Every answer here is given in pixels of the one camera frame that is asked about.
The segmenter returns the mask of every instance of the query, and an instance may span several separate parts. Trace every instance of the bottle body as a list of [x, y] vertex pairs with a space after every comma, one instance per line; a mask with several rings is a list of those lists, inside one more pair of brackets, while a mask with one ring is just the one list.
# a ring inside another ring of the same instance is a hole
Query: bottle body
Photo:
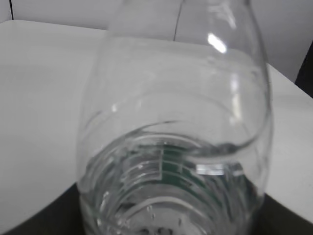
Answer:
[[[259, 39], [236, 31], [253, 25], [248, 6], [208, 2], [134, 0], [112, 23], [78, 137], [89, 234], [248, 233], [268, 175], [269, 83]], [[174, 33], [153, 16], [164, 9], [179, 10]]]

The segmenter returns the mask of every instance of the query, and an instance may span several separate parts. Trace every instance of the white table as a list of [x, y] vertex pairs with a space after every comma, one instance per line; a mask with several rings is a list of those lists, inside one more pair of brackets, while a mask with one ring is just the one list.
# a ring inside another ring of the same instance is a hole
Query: white table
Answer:
[[[0, 233], [75, 182], [83, 87], [105, 31], [0, 24]], [[275, 138], [267, 193], [313, 223], [313, 100], [269, 66]]]

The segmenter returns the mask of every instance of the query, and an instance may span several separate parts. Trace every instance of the water droplet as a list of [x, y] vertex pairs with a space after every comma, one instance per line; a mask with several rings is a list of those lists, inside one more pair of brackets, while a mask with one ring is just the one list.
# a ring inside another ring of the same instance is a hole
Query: water droplet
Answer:
[[152, 211], [152, 206], [151, 205], [147, 206], [147, 211], [148, 212]]
[[149, 230], [148, 229], [141, 229], [137, 232], [139, 235], [149, 235]]

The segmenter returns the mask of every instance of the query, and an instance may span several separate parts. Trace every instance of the clear plastic bottle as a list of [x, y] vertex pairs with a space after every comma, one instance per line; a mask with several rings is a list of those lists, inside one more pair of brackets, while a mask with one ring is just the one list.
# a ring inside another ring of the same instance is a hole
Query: clear plastic bottle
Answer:
[[91, 73], [78, 136], [89, 235], [245, 235], [272, 140], [247, 0], [126, 0]]

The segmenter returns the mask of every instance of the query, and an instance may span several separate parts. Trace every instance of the white wall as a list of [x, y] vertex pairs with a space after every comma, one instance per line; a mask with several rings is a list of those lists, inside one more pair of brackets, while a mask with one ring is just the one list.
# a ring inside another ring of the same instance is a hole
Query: white wall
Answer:
[[[251, 1], [264, 37], [269, 63], [295, 81], [313, 40], [313, 0]], [[106, 29], [112, 13], [121, 2], [12, 0], [12, 5], [17, 20]]]
[[268, 60], [295, 81], [313, 41], [313, 0], [251, 0]]
[[0, 23], [11, 19], [9, 0], [0, 0]]
[[15, 20], [106, 29], [122, 0], [12, 0]]

